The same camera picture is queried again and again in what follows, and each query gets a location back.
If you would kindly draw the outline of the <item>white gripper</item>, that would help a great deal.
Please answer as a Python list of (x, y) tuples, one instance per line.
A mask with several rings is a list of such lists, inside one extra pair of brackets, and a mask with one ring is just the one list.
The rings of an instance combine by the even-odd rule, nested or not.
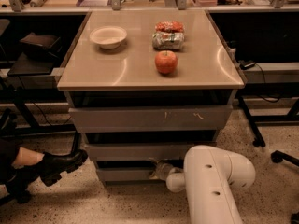
[(171, 174), (182, 173), (181, 168), (173, 166), (168, 162), (158, 162), (156, 165), (155, 173), (151, 173), (149, 180), (163, 180), (165, 181)]

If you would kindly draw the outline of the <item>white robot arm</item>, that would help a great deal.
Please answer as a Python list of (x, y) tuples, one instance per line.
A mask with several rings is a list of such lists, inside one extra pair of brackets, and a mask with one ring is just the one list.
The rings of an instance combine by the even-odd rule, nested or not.
[(247, 189), (255, 176), (245, 156), (204, 145), (190, 148), (181, 168), (157, 161), (151, 175), (172, 192), (186, 192), (191, 224), (243, 224), (231, 188)]

